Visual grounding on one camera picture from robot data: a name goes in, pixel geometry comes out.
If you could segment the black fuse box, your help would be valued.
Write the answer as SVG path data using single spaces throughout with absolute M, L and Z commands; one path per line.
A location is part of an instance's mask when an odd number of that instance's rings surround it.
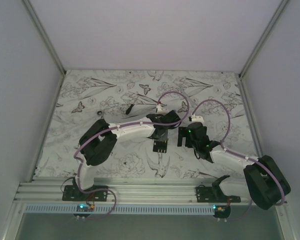
M 162 153 L 165 154 L 167 152 L 167 147 L 168 147 L 168 141 L 157 141 L 155 140 L 153 142 L 153 148 L 152 151 L 155 153 Z

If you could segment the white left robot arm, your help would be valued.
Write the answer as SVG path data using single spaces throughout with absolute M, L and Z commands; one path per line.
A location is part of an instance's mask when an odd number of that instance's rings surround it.
M 94 171 L 109 158 L 116 144 L 136 138 L 159 140 L 181 122 L 174 110 L 166 114 L 150 113 L 141 119 L 123 123 L 97 120 L 80 138 L 79 149 L 73 156 L 80 161 L 74 195 L 81 201 L 91 197 L 96 176 Z

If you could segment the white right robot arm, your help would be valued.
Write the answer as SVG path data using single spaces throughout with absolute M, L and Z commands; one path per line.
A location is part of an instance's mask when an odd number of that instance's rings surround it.
M 271 156 L 247 156 L 228 149 L 222 142 L 210 140 L 207 127 L 201 122 L 179 127 L 177 145 L 193 149 L 200 161 L 225 166 L 243 176 L 225 174 L 214 181 L 211 195 L 216 202 L 224 202 L 229 196 L 251 198 L 259 208 L 268 210 L 283 205 L 291 192 L 290 184 Z

